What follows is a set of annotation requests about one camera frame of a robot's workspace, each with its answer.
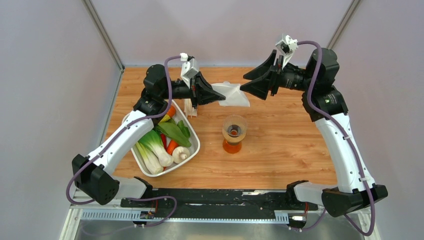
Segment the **white paper coffee filter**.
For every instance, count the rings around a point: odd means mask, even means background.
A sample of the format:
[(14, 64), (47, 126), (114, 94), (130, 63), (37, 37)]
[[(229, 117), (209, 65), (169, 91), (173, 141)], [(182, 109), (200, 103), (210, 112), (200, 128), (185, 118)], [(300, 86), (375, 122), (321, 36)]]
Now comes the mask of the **white paper coffee filter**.
[(225, 96), (225, 100), (219, 100), (218, 104), (222, 107), (250, 107), (250, 102), (243, 91), (240, 90), (239, 83), (230, 83), (224, 81), (213, 83), (212, 89)]

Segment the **orange glass carafe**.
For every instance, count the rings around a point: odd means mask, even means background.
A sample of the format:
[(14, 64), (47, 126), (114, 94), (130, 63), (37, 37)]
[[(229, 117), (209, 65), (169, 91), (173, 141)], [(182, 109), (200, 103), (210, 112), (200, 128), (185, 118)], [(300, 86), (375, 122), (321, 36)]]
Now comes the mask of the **orange glass carafe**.
[(229, 142), (228, 140), (224, 139), (222, 142), (222, 147), (227, 153), (236, 154), (241, 150), (242, 142)]

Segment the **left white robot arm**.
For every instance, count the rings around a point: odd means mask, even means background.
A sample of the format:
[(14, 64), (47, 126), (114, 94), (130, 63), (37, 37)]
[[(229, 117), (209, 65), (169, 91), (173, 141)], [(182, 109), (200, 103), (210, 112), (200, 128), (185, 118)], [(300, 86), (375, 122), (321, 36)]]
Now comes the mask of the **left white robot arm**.
[(183, 66), (182, 70), (184, 74), (172, 81), (167, 78), (164, 65), (150, 66), (143, 80), (141, 97), (127, 120), (98, 148), (86, 156), (77, 154), (73, 158), (74, 176), (70, 182), (90, 198), (87, 204), (105, 205), (117, 195), (120, 182), (112, 173), (136, 142), (153, 130), (169, 111), (172, 99), (190, 99), (194, 108), (225, 100), (200, 71), (188, 66)]

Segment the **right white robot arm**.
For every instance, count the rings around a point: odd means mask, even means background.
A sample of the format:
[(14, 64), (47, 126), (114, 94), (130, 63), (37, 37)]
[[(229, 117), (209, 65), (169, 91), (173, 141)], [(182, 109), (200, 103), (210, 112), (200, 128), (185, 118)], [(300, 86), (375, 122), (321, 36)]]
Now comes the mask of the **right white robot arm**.
[(314, 50), (306, 68), (288, 63), (273, 50), (265, 62), (244, 74), (240, 89), (262, 100), (279, 88), (302, 92), (302, 104), (328, 148), (337, 184), (322, 185), (299, 180), (287, 185), (286, 205), (300, 208), (305, 202), (323, 206), (340, 217), (377, 203), (388, 196), (385, 185), (377, 184), (369, 173), (355, 142), (348, 108), (334, 86), (339, 63), (327, 48)]

